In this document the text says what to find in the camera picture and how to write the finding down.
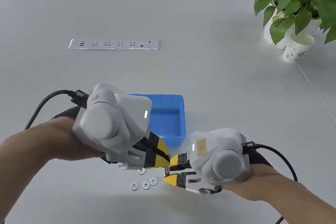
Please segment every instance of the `blue bin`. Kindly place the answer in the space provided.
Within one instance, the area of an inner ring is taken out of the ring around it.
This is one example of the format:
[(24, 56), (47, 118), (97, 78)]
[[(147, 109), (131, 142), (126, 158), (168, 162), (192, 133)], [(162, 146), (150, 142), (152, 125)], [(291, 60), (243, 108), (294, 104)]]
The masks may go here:
[(185, 139), (183, 96), (177, 94), (131, 94), (152, 101), (149, 127), (168, 147), (179, 147)]

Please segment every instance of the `small metal ring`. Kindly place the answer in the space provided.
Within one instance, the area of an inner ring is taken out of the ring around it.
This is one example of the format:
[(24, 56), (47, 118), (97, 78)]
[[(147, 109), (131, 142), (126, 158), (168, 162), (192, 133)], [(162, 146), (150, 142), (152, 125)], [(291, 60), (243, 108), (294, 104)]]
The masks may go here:
[(144, 190), (148, 190), (151, 187), (151, 184), (148, 181), (145, 181), (144, 183), (142, 183), (142, 188)]
[(158, 183), (158, 181), (156, 180), (156, 178), (151, 178), (149, 183), (151, 184), (151, 186), (155, 186)]
[(136, 191), (139, 188), (139, 185), (138, 183), (133, 182), (130, 187), (132, 191)]
[(144, 173), (145, 173), (145, 168), (141, 168), (141, 169), (139, 169), (139, 170), (138, 170), (138, 173), (139, 173), (140, 175), (144, 174)]

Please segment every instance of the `power strip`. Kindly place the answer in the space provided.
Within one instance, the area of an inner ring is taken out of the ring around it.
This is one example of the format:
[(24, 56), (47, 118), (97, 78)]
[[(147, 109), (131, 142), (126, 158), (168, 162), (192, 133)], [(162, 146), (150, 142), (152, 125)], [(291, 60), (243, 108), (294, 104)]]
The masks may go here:
[(72, 39), (69, 45), (72, 50), (159, 50), (158, 39)]

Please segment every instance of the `table surface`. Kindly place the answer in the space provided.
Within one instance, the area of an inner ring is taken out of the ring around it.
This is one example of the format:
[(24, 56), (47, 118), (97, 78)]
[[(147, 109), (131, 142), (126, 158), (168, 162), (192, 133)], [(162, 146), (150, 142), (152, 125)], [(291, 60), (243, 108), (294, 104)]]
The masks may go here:
[[(324, 109), (330, 108), (336, 119), (335, 43), (316, 46), (318, 64), (314, 55), (307, 55), (301, 65), (305, 76), (262, 40), (262, 17), (254, 16), (250, 0), (0, 3), (1, 139), (21, 130), (40, 100), (58, 89), (89, 91), (105, 82), (128, 93), (181, 94), (187, 134), (239, 129), (249, 141), (283, 152), (299, 179), (336, 206), (331, 193), (336, 189), (336, 128)], [(73, 37), (157, 38), (162, 48), (72, 51), (68, 44)], [(70, 106), (68, 99), (55, 98), (37, 122)], [(280, 159), (263, 154), (290, 176)], [(147, 170), (140, 176), (99, 159), (52, 161), (33, 179), (7, 221), (274, 223), (279, 217), (267, 204), (227, 191), (200, 196), (162, 182), (148, 191), (130, 190), (131, 182), (152, 176), (161, 178), (163, 171)]]

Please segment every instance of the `human hand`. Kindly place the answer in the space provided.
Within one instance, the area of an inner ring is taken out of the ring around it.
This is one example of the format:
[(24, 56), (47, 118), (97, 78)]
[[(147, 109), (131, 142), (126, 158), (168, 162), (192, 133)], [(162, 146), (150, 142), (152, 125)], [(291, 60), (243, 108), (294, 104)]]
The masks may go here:
[(250, 177), (242, 183), (222, 185), (222, 188), (248, 200), (264, 200), (273, 188), (290, 181), (272, 167), (264, 164), (251, 165)]
[(45, 136), (48, 159), (75, 161), (103, 157), (104, 153), (84, 145), (77, 139), (72, 131), (73, 124), (73, 119), (60, 117), (35, 127), (36, 131), (40, 131)]

